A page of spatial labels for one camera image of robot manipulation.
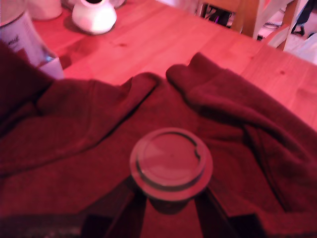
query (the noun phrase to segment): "chair leg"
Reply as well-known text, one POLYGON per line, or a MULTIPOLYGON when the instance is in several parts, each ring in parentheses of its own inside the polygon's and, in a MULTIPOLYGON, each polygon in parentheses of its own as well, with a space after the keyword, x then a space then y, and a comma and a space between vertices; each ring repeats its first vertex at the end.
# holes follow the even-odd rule
POLYGON ((199 4, 197 15, 204 18, 206 16, 207 7, 208 7, 208 5, 206 3, 199 4))
POLYGON ((277 47, 277 49, 280 49, 280 50, 284 51, 285 45, 286 45, 286 41, 287 41, 287 40, 283 41, 282 44, 280 44, 280 45, 277 47))

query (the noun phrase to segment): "label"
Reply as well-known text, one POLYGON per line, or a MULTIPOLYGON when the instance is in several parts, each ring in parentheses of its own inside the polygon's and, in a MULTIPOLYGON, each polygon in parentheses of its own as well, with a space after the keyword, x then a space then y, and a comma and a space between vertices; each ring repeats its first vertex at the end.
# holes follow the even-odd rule
POLYGON ((43 65, 52 59, 36 32, 28 12, 1 27, 0 38, 18 56, 34 66, 43 65))

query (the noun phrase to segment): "white vase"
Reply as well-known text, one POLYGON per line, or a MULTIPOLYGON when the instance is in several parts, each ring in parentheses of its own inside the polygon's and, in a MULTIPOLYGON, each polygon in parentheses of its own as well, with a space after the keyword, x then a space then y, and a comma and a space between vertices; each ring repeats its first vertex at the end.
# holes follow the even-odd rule
POLYGON ((72 19, 83 31, 97 35, 111 30, 117 15, 109 0, 77 0, 72 19))
POLYGON ((61 15, 60 0, 27 0, 28 10, 35 20, 50 20, 61 15))

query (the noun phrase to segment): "table top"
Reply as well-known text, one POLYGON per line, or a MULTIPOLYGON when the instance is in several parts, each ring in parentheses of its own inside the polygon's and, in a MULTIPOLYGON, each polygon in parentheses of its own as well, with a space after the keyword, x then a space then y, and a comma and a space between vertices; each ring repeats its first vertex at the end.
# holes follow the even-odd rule
POLYGON ((162 77, 196 52, 243 76, 317 130, 317 66, 155 0, 127 0, 114 28, 90 36, 71 12, 34 25, 67 78, 122 84, 150 71, 162 77))

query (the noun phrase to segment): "round lid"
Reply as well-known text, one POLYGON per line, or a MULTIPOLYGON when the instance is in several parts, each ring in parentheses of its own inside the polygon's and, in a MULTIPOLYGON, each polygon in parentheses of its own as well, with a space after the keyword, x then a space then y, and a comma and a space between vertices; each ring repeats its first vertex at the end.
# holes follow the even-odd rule
POLYGON ((1 0, 0 26, 18 18, 25 10, 25 0, 1 0))
POLYGON ((150 197, 181 201, 203 190, 212 174, 208 147, 194 134, 164 128, 144 136, 130 158, 132 177, 150 197))

